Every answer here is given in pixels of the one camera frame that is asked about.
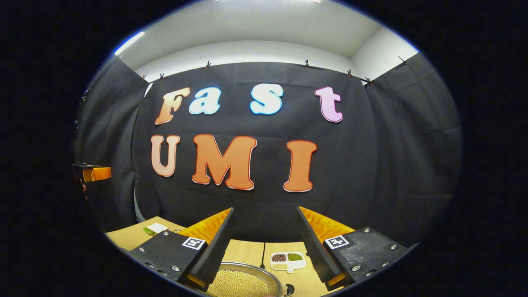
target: black border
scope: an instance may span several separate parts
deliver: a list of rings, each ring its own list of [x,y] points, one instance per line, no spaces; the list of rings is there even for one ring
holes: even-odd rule
[[[131,263],[100,234],[71,180],[72,121],[99,66],[137,28],[174,3],[19,1],[6,11],[7,227],[14,295],[184,295]],[[455,199],[429,238],[404,261],[353,295],[517,295],[521,261],[514,216],[522,195],[517,163],[526,7],[508,3],[355,2],[400,32],[432,61],[450,87],[464,129],[463,170]]]

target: table surface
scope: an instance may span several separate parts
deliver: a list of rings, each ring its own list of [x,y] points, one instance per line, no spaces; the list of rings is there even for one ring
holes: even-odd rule
[[[185,229],[185,227],[160,217],[154,217],[120,230],[108,232],[106,235],[118,247],[122,247],[126,250],[132,250],[152,238],[143,230],[143,228],[155,222],[168,227],[170,231],[179,232],[179,230]],[[223,261],[240,262],[260,267],[263,249],[264,243],[262,242],[246,242],[232,239],[225,250]],[[286,271],[277,271],[272,269],[270,266],[270,256],[273,253],[280,252],[299,252],[303,254],[305,256],[304,258],[306,259],[306,267],[294,270],[292,274],[289,274]],[[292,284],[295,286],[295,292],[292,296],[319,297],[343,288],[340,287],[333,291],[326,290],[326,286],[317,276],[310,258],[306,256],[306,247],[304,246],[303,242],[266,243],[264,265],[266,270],[275,275],[282,284]],[[286,287],[283,286],[282,288],[282,293],[285,294]]]

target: blue letter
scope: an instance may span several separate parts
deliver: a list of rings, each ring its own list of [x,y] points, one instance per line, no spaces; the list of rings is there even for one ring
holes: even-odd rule
[[[189,112],[193,115],[205,113],[212,115],[220,109],[218,99],[220,99],[220,89],[211,87],[199,90],[189,105]]]
[[[251,90],[254,101],[249,104],[251,111],[258,114],[276,114],[282,107],[280,97],[284,94],[279,85],[272,83],[261,83]]]

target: pink letter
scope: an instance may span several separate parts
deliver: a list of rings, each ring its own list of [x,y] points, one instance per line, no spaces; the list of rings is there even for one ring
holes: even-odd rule
[[[334,94],[331,87],[324,87],[315,90],[315,96],[321,97],[321,113],[327,121],[339,123],[343,119],[343,114],[335,111],[334,101],[341,102],[341,97]]]

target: letter m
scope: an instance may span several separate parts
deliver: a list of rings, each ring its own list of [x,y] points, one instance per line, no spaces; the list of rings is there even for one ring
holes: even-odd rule
[[[257,146],[257,140],[249,136],[237,136],[232,141],[224,155],[220,153],[213,135],[199,134],[194,137],[196,144],[196,173],[192,180],[199,184],[209,184],[211,178],[220,185],[225,175],[229,178],[225,185],[231,189],[252,190],[254,183],[250,179],[251,152]]]

